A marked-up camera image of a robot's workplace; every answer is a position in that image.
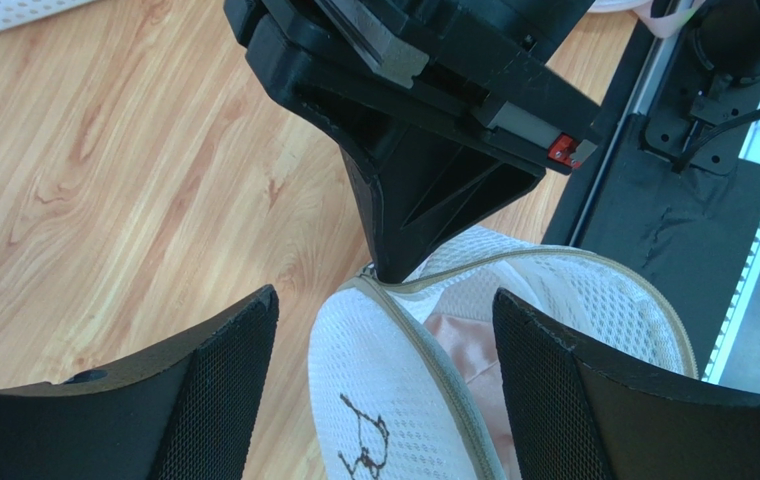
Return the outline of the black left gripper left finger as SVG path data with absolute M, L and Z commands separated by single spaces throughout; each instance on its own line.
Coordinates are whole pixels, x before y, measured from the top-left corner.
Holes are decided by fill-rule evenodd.
M 266 285 L 59 384 L 0 390 L 0 479 L 238 479 L 270 364 Z

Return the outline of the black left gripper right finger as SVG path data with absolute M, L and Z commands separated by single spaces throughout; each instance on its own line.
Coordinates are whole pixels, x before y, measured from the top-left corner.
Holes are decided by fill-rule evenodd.
M 760 394 L 622 353 L 500 289 L 493 328 L 526 479 L 760 479 Z

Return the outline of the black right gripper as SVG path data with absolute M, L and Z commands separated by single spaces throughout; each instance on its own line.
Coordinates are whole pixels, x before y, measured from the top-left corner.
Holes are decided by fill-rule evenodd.
M 335 141 L 379 279 L 599 146 L 548 66 L 587 1 L 227 1 L 268 95 Z

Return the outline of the white mesh laundry bag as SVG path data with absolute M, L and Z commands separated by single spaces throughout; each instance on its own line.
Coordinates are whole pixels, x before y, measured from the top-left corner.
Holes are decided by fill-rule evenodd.
M 433 314 L 492 321 L 507 289 L 559 322 L 696 377 L 687 332 L 648 281 L 601 255 L 475 226 L 400 284 L 364 268 L 322 305 L 308 349 L 310 404 L 331 479 L 506 479 L 481 413 L 425 327 Z

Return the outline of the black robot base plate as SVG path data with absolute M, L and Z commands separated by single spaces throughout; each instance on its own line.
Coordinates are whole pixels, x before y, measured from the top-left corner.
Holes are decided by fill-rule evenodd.
M 606 142 L 568 182 L 548 243 L 633 269 L 680 316 L 700 371 L 717 353 L 760 225 L 760 164 L 741 158 L 740 127 L 674 172 L 670 155 L 714 114 L 760 104 L 760 82 L 713 94 L 691 49 L 636 27 L 602 105 Z

